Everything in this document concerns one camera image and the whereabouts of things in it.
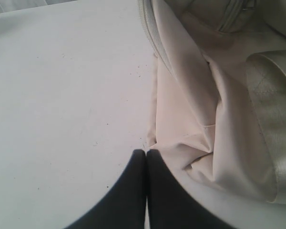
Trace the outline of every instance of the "white table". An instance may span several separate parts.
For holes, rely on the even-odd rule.
[[[136,1],[0,14],[0,229],[66,227],[145,148],[152,49]]]

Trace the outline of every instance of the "bag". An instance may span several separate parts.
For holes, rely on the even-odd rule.
[[[286,204],[286,53],[254,58],[286,50],[285,36],[269,28],[255,1],[139,0],[139,7],[156,55],[150,148],[190,194],[180,171],[224,192]],[[269,56],[280,60],[270,64]],[[262,98],[276,87],[267,70],[281,77],[270,99]]]

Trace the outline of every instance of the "table surface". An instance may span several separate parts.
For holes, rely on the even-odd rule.
[[[0,14],[0,229],[59,229],[146,148],[152,49],[136,1]]]

